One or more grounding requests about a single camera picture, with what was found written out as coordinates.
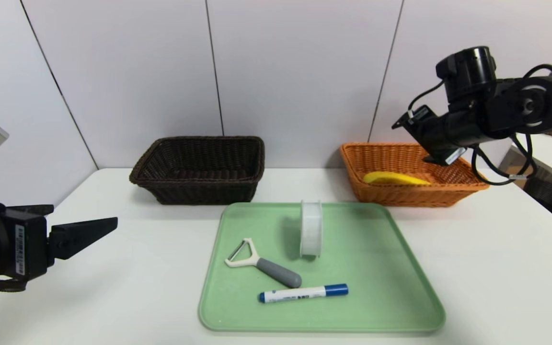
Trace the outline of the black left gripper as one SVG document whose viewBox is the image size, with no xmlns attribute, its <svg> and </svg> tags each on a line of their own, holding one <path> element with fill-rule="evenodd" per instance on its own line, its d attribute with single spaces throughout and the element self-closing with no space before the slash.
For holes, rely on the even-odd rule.
<svg viewBox="0 0 552 345">
<path fill-rule="evenodd" d="M 118 218 L 54 225 L 47 240 L 47 260 L 45 216 L 53 212 L 54 205 L 24 205 L 8 206 L 0 213 L 0 276 L 40 276 L 56 259 L 70 259 L 118 227 Z"/>
</svg>

